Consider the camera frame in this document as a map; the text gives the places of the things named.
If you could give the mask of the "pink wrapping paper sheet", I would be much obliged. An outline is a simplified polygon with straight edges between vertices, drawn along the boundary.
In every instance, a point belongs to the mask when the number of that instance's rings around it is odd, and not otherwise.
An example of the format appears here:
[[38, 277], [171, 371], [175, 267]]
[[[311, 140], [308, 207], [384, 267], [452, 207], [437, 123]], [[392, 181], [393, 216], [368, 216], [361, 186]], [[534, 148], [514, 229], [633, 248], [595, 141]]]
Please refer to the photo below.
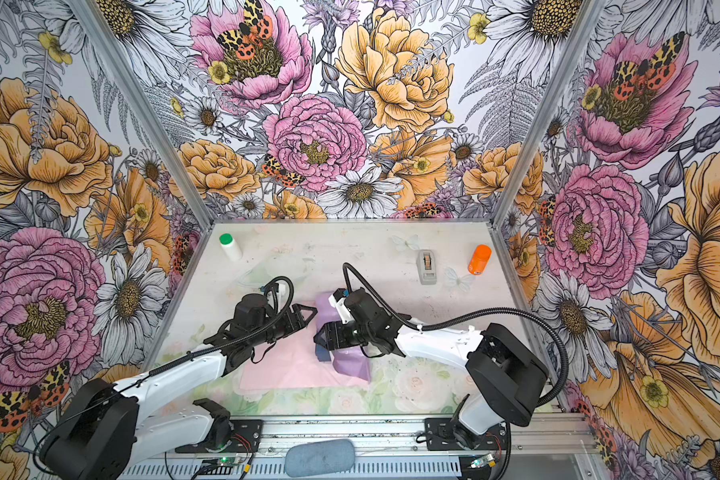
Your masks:
[[367, 387], [370, 384], [369, 360], [357, 347], [332, 352], [332, 363], [317, 360], [314, 335], [322, 325], [338, 321], [340, 316], [327, 292], [317, 296], [315, 307], [318, 313], [306, 329], [279, 340], [274, 347], [260, 346], [255, 350], [254, 360], [243, 366], [242, 391]]

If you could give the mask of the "dark blue gift box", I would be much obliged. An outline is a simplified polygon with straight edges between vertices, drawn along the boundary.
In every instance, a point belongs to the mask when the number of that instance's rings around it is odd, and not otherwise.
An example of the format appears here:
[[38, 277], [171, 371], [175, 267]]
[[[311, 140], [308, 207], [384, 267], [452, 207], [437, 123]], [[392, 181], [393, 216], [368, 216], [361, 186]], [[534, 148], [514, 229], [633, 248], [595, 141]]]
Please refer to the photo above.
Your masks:
[[321, 363], [333, 362], [333, 353], [321, 345], [315, 345], [315, 355]]

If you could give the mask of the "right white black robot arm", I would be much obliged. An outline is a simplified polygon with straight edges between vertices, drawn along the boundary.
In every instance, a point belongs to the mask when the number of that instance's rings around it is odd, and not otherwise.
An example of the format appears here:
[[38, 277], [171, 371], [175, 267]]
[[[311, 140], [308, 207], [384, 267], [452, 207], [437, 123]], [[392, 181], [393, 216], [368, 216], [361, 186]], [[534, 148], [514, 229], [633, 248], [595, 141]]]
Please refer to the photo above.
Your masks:
[[475, 392], [465, 395], [449, 420], [426, 423], [433, 450], [498, 450], [512, 426], [529, 425], [535, 410], [554, 397], [545, 387], [544, 363], [508, 328], [438, 328], [393, 313], [364, 289], [338, 289], [317, 300], [314, 343], [339, 357], [374, 347], [380, 356], [422, 358], [465, 372]]

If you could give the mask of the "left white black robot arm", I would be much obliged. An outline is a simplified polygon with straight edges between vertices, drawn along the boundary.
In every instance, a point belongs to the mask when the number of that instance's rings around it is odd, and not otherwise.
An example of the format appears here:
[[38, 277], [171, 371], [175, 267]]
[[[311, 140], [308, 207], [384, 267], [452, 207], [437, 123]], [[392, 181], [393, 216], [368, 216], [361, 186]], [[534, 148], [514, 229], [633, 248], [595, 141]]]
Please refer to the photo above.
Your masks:
[[83, 385], [33, 454], [61, 479], [116, 479], [126, 468], [178, 447], [222, 451], [234, 440], [229, 411], [201, 399], [177, 414], [160, 410], [195, 388], [220, 379], [270, 346], [304, 330], [317, 308], [246, 294], [232, 319], [197, 348], [145, 373]]

